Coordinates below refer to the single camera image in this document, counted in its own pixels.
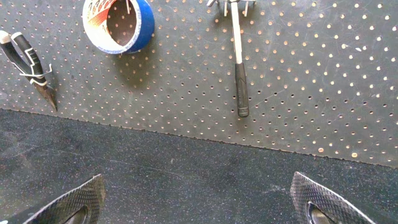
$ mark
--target roll of blue tape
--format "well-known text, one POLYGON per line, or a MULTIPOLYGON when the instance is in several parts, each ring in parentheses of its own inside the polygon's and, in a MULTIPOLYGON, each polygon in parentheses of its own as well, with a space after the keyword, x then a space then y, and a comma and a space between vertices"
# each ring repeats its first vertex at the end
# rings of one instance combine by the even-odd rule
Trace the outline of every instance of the roll of blue tape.
MULTIPOLYGON (((152 38, 155 30, 155 19, 152 9, 146 0, 128 0, 135 14, 135 29, 132 37, 123 44, 117 43, 111 36, 107 21, 109 10, 120 0, 86 0, 83 6, 83 25, 88 38, 103 52, 109 54, 134 53, 144 48, 152 38)), ((123 9, 129 10, 126 2, 123 9)))

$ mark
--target tape roll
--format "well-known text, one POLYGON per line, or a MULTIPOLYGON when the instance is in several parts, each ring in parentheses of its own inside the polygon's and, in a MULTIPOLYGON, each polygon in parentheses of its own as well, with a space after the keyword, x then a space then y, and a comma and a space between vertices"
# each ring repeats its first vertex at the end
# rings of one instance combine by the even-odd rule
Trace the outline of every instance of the tape roll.
POLYGON ((134 24, 133 33, 123 43, 117 43, 108 29, 109 10, 116 13, 127 12, 125 0, 86 0, 83 6, 83 26, 91 42, 103 52, 109 54, 134 53, 144 48, 152 38, 155 30, 155 19, 152 9, 146 0, 128 0, 135 21, 121 21, 121 24, 134 24), (113 4, 124 4, 124 7, 113 7, 113 4))

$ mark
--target pliers jaw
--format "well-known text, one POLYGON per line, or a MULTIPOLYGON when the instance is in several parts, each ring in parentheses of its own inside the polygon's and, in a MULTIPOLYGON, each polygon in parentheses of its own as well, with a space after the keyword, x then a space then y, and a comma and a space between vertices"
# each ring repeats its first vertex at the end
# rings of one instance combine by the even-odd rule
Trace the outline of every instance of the pliers jaw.
POLYGON ((0 46, 8 60, 21 72, 20 75, 25 76, 30 84, 33 84, 37 91, 57 110, 55 91, 47 85, 47 80, 44 77, 44 75, 49 73, 52 74, 51 64, 50 71, 44 73, 35 50, 20 32, 16 32, 10 37, 7 32, 0 30, 0 46), (24 53, 29 64, 19 56, 11 42, 12 40, 24 53))

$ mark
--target needle nose pliers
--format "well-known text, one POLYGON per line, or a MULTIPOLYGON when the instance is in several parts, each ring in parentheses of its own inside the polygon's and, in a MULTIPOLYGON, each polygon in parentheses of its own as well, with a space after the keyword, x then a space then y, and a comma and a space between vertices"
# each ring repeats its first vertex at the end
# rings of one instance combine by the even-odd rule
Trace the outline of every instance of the needle nose pliers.
POLYGON ((34 85, 36 90, 57 110, 55 91, 47 85, 47 80, 44 77, 44 75, 52 73, 51 64, 50 71, 43 73, 39 57, 20 32, 16 32, 10 36, 6 31, 0 30, 0 46, 8 60, 21 72, 20 75, 25 76, 30 84, 34 85), (11 40, 21 49, 29 64, 25 63, 19 56, 11 40))

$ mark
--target pegboard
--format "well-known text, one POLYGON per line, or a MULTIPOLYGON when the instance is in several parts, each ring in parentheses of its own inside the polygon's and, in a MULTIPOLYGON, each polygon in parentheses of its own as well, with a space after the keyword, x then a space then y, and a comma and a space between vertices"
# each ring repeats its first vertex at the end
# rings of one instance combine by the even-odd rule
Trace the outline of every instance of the pegboard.
POLYGON ((83 3, 0 1, 1 29, 21 31, 42 64, 52 64, 58 112, 4 54, 2 108, 398 166, 398 2, 249 7, 240 18, 248 118, 236 111, 232 21, 223 7, 151 0, 150 44, 137 54, 108 55, 84 32, 83 3))

